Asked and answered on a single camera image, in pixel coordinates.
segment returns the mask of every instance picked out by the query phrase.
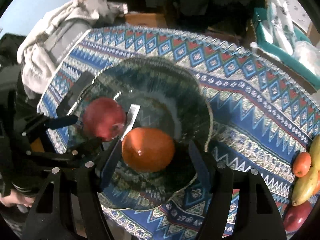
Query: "table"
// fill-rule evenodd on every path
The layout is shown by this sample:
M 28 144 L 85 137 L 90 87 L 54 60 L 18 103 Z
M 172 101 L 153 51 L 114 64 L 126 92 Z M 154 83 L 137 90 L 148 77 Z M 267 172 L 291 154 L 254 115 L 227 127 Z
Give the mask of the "table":
M 97 76 L 126 58 L 154 56 L 187 68 L 198 79 L 213 110 L 209 152 L 233 169 L 257 169 L 283 214 L 294 180 L 290 163 L 319 133 L 320 107 L 288 74 L 242 47 L 177 30 L 139 26 L 93 29 L 59 66 L 38 111 L 57 117 L 57 106 L 84 71 Z M 66 151 L 67 128 L 49 130 L 48 136 L 57 152 Z M 225 236 L 232 233 L 238 197 L 239 191 L 234 190 Z M 309 201 L 314 204 L 317 198 L 314 195 Z M 210 199 L 198 180 L 150 211 L 107 208 L 110 203 L 100 195 L 103 211 L 145 240 L 193 239 Z

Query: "blue wall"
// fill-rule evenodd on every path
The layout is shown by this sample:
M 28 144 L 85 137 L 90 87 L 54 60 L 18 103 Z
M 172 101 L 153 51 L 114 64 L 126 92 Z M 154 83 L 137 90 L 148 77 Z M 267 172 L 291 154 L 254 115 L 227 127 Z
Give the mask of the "blue wall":
M 5 33 L 28 35 L 46 12 L 70 0 L 13 0 L 0 18 L 0 38 Z

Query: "metal screw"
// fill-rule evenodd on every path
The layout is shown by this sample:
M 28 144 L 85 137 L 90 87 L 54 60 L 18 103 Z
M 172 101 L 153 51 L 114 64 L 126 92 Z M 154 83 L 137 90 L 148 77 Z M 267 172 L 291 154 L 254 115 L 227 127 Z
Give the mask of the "metal screw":
M 85 164 L 85 166 L 86 166 L 87 168 L 91 168 L 93 165 L 94 165 L 94 162 L 87 162 L 87 163 Z
M 224 163 L 218 163 L 217 167 L 220 169 L 224 169 L 226 167 L 226 165 Z
M 55 167 L 55 168 L 52 169 L 51 172 L 52 172 L 53 174 L 57 174 L 59 171 L 60 171 L 60 168 L 59 168 L 59 167 Z
M 253 175 L 258 175 L 259 172 L 256 170 L 256 169 L 252 169 L 250 170 L 250 172 L 253 174 Z

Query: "white cloth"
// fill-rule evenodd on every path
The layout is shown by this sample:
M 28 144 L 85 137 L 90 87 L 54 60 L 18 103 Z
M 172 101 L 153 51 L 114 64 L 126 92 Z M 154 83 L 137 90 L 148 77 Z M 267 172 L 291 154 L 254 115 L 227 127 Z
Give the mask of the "white cloth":
M 102 8 L 109 9 L 106 0 L 97 0 L 98 3 L 105 3 Z M 90 7 L 82 0 L 72 0 L 61 7 L 47 12 L 38 21 L 17 52 L 17 61 L 21 64 L 24 61 L 22 71 L 22 82 L 32 91 L 42 94 L 45 87 L 54 74 L 56 66 L 42 47 L 45 36 L 52 34 L 62 21 L 71 19 L 83 19 L 93 25 L 100 17 L 101 8 Z

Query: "human hand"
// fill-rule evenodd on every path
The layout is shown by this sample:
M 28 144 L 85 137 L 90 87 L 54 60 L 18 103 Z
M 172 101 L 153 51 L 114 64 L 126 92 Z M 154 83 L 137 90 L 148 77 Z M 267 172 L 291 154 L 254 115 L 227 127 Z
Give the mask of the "human hand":
M 12 207 L 15 204 L 21 204 L 26 207 L 32 207 L 34 201 L 34 197 L 26 197 L 14 189 L 11 190 L 10 195 L 7 197 L 1 197 L 0 195 L 0 202 L 6 207 Z

